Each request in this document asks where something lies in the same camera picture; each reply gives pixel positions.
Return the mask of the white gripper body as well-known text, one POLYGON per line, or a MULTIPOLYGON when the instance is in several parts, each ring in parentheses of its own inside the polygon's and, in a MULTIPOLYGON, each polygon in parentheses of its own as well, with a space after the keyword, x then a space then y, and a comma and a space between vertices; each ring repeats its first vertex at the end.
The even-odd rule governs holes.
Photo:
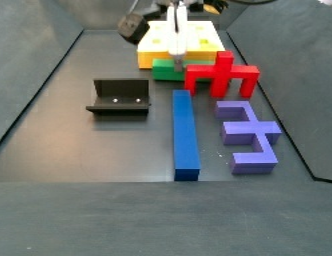
POLYGON ((187 8, 183 2, 167 8, 167 49, 171 56, 183 56, 187 49, 187 8))

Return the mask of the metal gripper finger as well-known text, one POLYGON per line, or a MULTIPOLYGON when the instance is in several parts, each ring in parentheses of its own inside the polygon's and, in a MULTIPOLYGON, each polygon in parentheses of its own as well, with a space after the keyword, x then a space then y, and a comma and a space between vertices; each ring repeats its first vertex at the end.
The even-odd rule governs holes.
POLYGON ((182 72, 183 71, 182 55, 174 55, 172 56, 172 61, 174 61, 174 72, 182 72))

